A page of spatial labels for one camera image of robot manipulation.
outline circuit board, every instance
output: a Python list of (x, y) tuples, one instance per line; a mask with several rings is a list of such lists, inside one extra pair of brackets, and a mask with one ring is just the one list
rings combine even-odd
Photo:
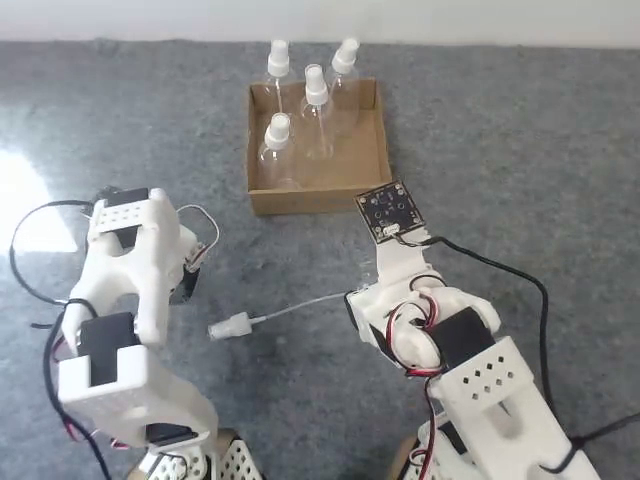
[(355, 200), (378, 244), (424, 226), (422, 215), (402, 182), (361, 193)]

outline black cable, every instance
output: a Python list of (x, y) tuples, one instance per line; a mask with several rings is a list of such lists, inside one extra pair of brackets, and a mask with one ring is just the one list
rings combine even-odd
[(60, 400), (58, 399), (58, 395), (53, 386), (53, 379), (51, 375), (51, 350), (53, 348), (53, 344), (55, 342), (56, 335), (60, 330), (60, 326), (62, 325), (62, 320), (64, 319), (64, 313), (67, 309), (67, 306), (71, 304), (80, 304), (87, 307), (87, 309), (91, 312), (91, 314), (96, 317), (95, 308), (91, 305), (87, 300), (82, 298), (71, 298), (69, 299), (65, 305), (60, 315), (56, 319), (51, 331), (49, 332), (49, 336), (47, 337), (47, 341), (44, 346), (44, 353), (42, 356), (42, 374), (44, 376), (44, 385), (47, 390), (47, 396), (49, 397), (49, 402), (51, 402), (51, 406), (56, 411), (58, 416), (60, 417), (60, 421), (62, 421), (63, 425), (71, 424), (80, 434), (85, 438), (87, 442), (89, 442), (89, 446), (93, 451), (93, 455), (95, 456), (98, 464), (100, 465), (100, 469), (102, 470), (102, 474), (106, 480), (111, 480), (111, 474), (109, 473), (109, 468), (107, 467), (107, 463), (102, 456), (102, 452), (100, 452), (100, 448), (96, 443), (95, 439), (75, 418), (69, 415), (63, 408)]
[(447, 282), (445, 282), (441, 277), (439, 277), (438, 275), (434, 275), (432, 273), (425, 273), (422, 275), (418, 275), (417, 277), (413, 277), (411, 279), (411, 281), (409, 282), (409, 290), (415, 290), (413, 287), (415, 285), (415, 283), (422, 279), (422, 278), (433, 278), (434, 280), (438, 280), (440, 283), (442, 283), (442, 286), (444, 287), (448, 287), (449, 285), (447, 285)]
[(458, 253), (462, 253), (468, 257), (471, 257), (479, 262), (484, 263), (485, 265), (489, 265), (491, 267), (497, 268), (499, 270), (503, 270), (505, 272), (511, 273), (517, 277), (523, 278), (531, 283), (533, 283), (540, 294), (542, 295), (542, 306), (540, 308), (540, 341), (539, 341), (539, 349), (540, 349), (540, 372), (542, 377), (542, 393), (544, 394), (544, 398), (549, 405), (549, 409), (553, 413), (553, 415), (558, 418), (558, 414), (556, 412), (555, 402), (553, 400), (553, 392), (551, 391), (551, 380), (549, 378), (549, 359), (548, 359), (548, 351), (547, 351), (547, 323), (549, 316), (549, 293), (547, 292), (547, 288), (544, 284), (538, 280), (533, 275), (529, 275), (522, 270), (518, 270), (517, 268), (510, 267), (509, 265), (505, 265), (504, 263), (497, 262), (495, 260), (491, 260), (490, 258), (484, 257), (479, 253), (476, 253), (467, 248), (461, 247), (453, 243), (451, 240), (437, 236), (430, 237), (419, 243), (410, 243), (404, 240), (399, 235), (394, 237), (398, 243), (405, 245), (407, 247), (428, 247), (430, 245), (435, 245), (436, 243), (443, 243), (447, 247), (452, 250), (455, 250)]
[(541, 466), (541, 468), (544, 471), (549, 472), (553, 475), (558, 475), (566, 470), (566, 468), (573, 461), (576, 454), (580, 450), (582, 450), (587, 443), (593, 440), (597, 440), (598, 438), (602, 438), (606, 435), (609, 435), (610, 433), (617, 432), (618, 430), (622, 430), (623, 428), (628, 427), (629, 425), (639, 421), (640, 421), (640, 412), (636, 412), (631, 415), (627, 415), (626, 417), (623, 417), (619, 420), (616, 420), (615, 422), (611, 422), (610, 424), (605, 425), (604, 427), (601, 427), (597, 430), (594, 430), (591, 433), (587, 433), (586, 435), (571, 437), (569, 438), (569, 440), (571, 440), (571, 450), (569, 450), (569, 453), (567, 454), (567, 456), (564, 457), (562, 462), (560, 462), (560, 465), (558, 465), (556, 468), (547, 468), (543, 466)]
[[(18, 283), (22, 286), (22, 288), (24, 288), (27, 292), (29, 292), (31, 295), (36, 297), (38, 300), (42, 300), (43, 302), (49, 303), (51, 305), (61, 305), (61, 306), (66, 305), (67, 300), (55, 299), (55, 298), (49, 297), (48, 295), (40, 293), (38, 290), (33, 288), (31, 285), (29, 285), (27, 281), (24, 279), (24, 277), (18, 270), (18, 265), (16, 263), (15, 241), (18, 235), (18, 231), (20, 230), (20, 227), (31, 215), (45, 208), (65, 207), (65, 206), (86, 207), (86, 206), (93, 206), (93, 203), (87, 202), (85, 200), (56, 200), (54, 202), (49, 202), (49, 203), (45, 203), (44, 205), (40, 205), (39, 207), (36, 207), (33, 210), (31, 210), (29, 213), (27, 213), (24, 217), (22, 217), (22, 220), (18, 222), (18, 225), (16, 225), (16, 228), (13, 231), (13, 236), (11, 237), (11, 244), (9, 245), (9, 263), (11, 265), (11, 272), (13, 273), (13, 276), (16, 278)], [(44, 328), (51, 328), (52, 325), (43, 324), (43, 323), (33, 323), (31, 324), (31, 326), (33, 328), (44, 329)]]

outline clear plastic bottle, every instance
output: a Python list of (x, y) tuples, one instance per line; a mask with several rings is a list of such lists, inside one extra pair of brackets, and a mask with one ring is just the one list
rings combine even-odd
[(359, 47), (360, 43), (355, 38), (344, 40), (333, 56), (327, 75), (336, 135), (348, 135), (358, 123), (360, 88), (358, 71), (354, 65)]
[(323, 161), (333, 157), (333, 102), (320, 65), (308, 65), (304, 75), (306, 85), (300, 108), (300, 149), (309, 160)]
[(264, 133), (258, 152), (261, 186), (266, 189), (297, 189), (294, 147), (289, 138), (291, 121), (286, 113), (276, 113)]
[(267, 73), (263, 78), (263, 85), (267, 98), (269, 98), (269, 113), (287, 113), (292, 115), (300, 101), (293, 98), (292, 93), (286, 88), (296, 81), (296, 75), (289, 67), (289, 42), (285, 40), (273, 40), (271, 53), (267, 60)]

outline white spray nozzle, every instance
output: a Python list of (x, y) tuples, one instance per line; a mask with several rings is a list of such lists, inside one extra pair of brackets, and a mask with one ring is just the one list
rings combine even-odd
[(271, 42), (267, 71), (274, 77), (284, 77), (289, 73), (289, 42), (286, 40)]
[(331, 61), (333, 69), (343, 75), (349, 73), (356, 63), (358, 48), (360, 48), (360, 42), (355, 38), (344, 40)]
[(252, 320), (247, 312), (236, 313), (222, 322), (209, 325), (209, 338), (211, 340), (223, 340), (230, 337), (242, 337), (253, 331)]
[(276, 113), (264, 132), (264, 143), (272, 150), (281, 150), (289, 141), (289, 115)]
[(329, 90), (324, 81), (322, 67), (320, 65), (308, 65), (304, 70), (306, 79), (305, 94), (307, 102), (311, 105), (324, 105), (329, 100)]

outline white wire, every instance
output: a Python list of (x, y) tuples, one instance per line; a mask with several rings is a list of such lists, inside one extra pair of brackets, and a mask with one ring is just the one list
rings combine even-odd
[(302, 307), (307, 307), (309, 305), (313, 305), (314, 303), (324, 302), (325, 300), (333, 300), (334, 298), (343, 298), (344, 293), (333, 293), (331, 295), (325, 295), (324, 297), (314, 298), (313, 300), (307, 300), (306, 302), (299, 303), (297, 305), (293, 305), (291, 307), (284, 308), (282, 310), (278, 310), (277, 312), (270, 313), (269, 315), (264, 315), (262, 317), (256, 317), (250, 319), (251, 324), (255, 325), (256, 323), (264, 322), (265, 320), (270, 320), (272, 318), (279, 317), (289, 312), (293, 312), (294, 310), (298, 310)]
[(178, 208), (176, 210), (176, 212), (179, 214), (180, 212), (188, 209), (188, 208), (192, 208), (194, 210), (199, 211), (202, 215), (204, 215), (205, 217), (207, 217), (207, 220), (209, 220), (209, 222), (211, 223), (211, 225), (213, 225), (213, 227), (216, 229), (216, 238), (213, 240), (213, 242), (205, 244), (204, 247), (202, 247), (198, 253), (196, 253), (193, 258), (193, 264), (192, 265), (187, 265), (187, 269), (191, 270), (197, 270), (200, 266), (200, 264), (202, 263), (204, 257), (207, 256), (207, 254), (209, 253), (209, 251), (216, 246), (216, 244), (218, 243), (218, 241), (220, 240), (220, 227), (218, 226), (218, 222), (216, 222), (216, 219), (213, 218), (209, 212), (207, 212), (203, 207), (201, 207), (200, 205), (196, 205), (195, 203), (190, 203), (188, 205), (183, 205), (182, 207)]
[(208, 248), (211, 248), (213, 246), (215, 246), (216, 243), (218, 243), (218, 240), (220, 240), (220, 227), (218, 226), (218, 222), (216, 222), (216, 219), (213, 218), (209, 212), (207, 212), (203, 207), (201, 207), (200, 205), (196, 205), (195, 203), (190, 203), (188, 205), (183, 205), (182, 207), (178, 208), (176, 210), (176, 212), (180, 213), (184, 210), (186, 210), (187, 208), (193, 208), (195, 210), (198, 210), (200, 213), (202, 213), (205, 217), (207, 217), (207, 219), (209, 220), (209, 222), (211, 222), (211, 225), (213, 225), (213, 227), (216, 229), (216, 238), (213, 242), (211, 242), (208, 245)]

